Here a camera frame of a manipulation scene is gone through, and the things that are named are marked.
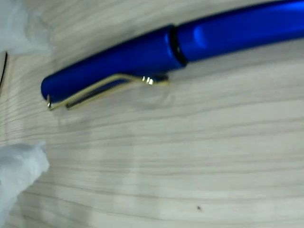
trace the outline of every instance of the pen clip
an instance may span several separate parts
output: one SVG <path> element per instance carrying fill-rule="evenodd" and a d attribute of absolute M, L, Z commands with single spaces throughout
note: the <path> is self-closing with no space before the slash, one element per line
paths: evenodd
<path fill-rule="evenodd" d="M 120 83 L 111 86 L 111 83 L 121 81 Z M 97 97 L 101 97 L 103 95 L 109 94 L 114 90 L 118 90 L 130 83 L 140 82 L 148 85 L 168 85 L 169 80 L 167 75 L 153 75 L 153 76 L 132 76 L 126 74 L 115 74 L 111 75 L 107 78 L 104 78 L 83 90 L 73 94 L 67 99 L 53 104 L 50 98 L 50 95 L 47 96 L 47 107 L 50 111 L 55 110 L 60 107 L 66 107 L 66 109 L 70 110 L 72 108 L 76 108 L 79 105 L 82 105 L 86 102 L 89 102 Z"/>

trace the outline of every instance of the pen cap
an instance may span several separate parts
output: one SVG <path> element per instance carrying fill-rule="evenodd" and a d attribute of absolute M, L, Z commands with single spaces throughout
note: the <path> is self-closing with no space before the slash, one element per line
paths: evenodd
<path fill-rule="evenodd" d="M 202 18 L 177 28 L 182 53 L 196 61 L 304 37 L 304 0 L 273 1 Z"/>
<path fill-rule="evenodd" d="M 46 77 L 41 84 L 42 95 L 60 102 L 113 74 L 150 76 L 184 67 L 176 54 L 176 40 L 173 25 L 128 40 Z M 107 86 L 125 82 L 117 80 Z"/>

